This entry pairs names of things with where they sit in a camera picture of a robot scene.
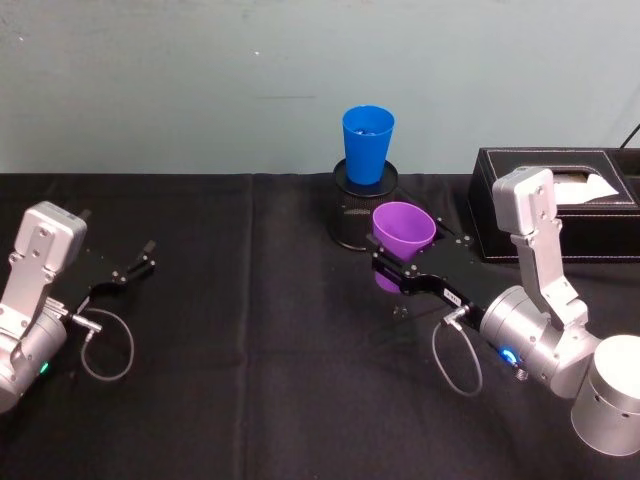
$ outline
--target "blue led light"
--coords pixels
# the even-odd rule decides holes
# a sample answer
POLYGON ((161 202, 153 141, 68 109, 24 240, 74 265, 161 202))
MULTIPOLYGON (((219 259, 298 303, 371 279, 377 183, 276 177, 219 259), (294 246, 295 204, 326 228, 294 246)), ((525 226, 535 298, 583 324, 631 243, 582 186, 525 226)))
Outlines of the blue led light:
POLYGON ((518 359, 516 358, 516 356, 513 354, 513 352, 507 348, 503 348, 500 351, 500 356, 502 358, 504 358, 507 363, 509 363, 510 365, 517 365, 518 364, 518 359))

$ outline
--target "tissue box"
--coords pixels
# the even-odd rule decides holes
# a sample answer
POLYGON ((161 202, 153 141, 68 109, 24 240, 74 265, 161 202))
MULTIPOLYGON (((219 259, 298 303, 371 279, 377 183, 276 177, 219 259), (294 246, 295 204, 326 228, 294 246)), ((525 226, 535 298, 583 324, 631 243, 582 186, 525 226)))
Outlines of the tissue box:
MULTIPOLYGON (((550 168, 554 174, 600 175, 618 193, 576 205, 558 205, 566 262, 640 261, 640 205, 617 164, 621 151, 608 149, 482 148, 471 179, 468 203, 478 253, 487 262, 518 259, 509 234, 498 229, 491 188, 521 166, 550 168)), ((640 154, 635 153, 640 162, 640 154)))

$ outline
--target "black tablecloth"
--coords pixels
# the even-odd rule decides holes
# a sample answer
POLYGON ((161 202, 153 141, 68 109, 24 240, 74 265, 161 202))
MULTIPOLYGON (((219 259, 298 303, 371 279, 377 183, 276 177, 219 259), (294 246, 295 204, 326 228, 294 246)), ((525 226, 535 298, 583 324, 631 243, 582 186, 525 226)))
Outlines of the black tablecloth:
MULTIPOLYGON (((455 228, 468 221, 467 182, 401 179, 455 228)), ((0 176, 7 255, 24 209, 42 199, 91 209, 86 245, 111 257, 158 243, 155 275, 104 300, 136 338, 131 373, 91 379, 72 335, 0 418, 2 478, 638 478, 640 456, 586 447, 571 402, 515 381, 477 335, 484 391, 452 392, 426 348, 446 308, 376 287, 369 258, 326 233, 333 194, 329 175, 0 176), (396 305, 431 313, 394 327, 396 305)), ((515 266, 489 268, 518 280, 515 266)), ((594 334, 640 334, 640 265, 566 272, 594 334)), ((460 340, 445 331, 441 351, 471 386, 460 340)))

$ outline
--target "black mesh pencil holder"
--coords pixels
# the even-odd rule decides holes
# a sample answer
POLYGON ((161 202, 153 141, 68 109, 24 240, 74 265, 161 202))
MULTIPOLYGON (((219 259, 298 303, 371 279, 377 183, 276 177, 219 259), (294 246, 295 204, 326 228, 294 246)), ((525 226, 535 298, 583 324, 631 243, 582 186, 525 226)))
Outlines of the black mesh pencil holder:
POLYGON ((378 205, 394 199, 398 172, 386 162, 382 178, 373 185, 358 185, 347 177, 347 163, 338 162, 333 169, 336 203, 329 220, 329 233, 350 250, 365 251, 366 236, 372 231, 372 214, 378 205))

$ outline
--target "purple plastic cup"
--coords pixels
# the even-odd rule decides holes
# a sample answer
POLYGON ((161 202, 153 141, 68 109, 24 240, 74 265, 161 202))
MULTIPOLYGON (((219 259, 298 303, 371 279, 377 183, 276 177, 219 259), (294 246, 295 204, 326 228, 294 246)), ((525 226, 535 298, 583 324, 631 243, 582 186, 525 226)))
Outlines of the purple plastic cup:
MULTIPOLYGON (((373 234, 384 248, 406 261, 433 241, 436 222, 415 205, 388 202, 373 211, 373 234)), ((400 293, 395 283, 377 272, 376 282, 387 292, 400 293)))

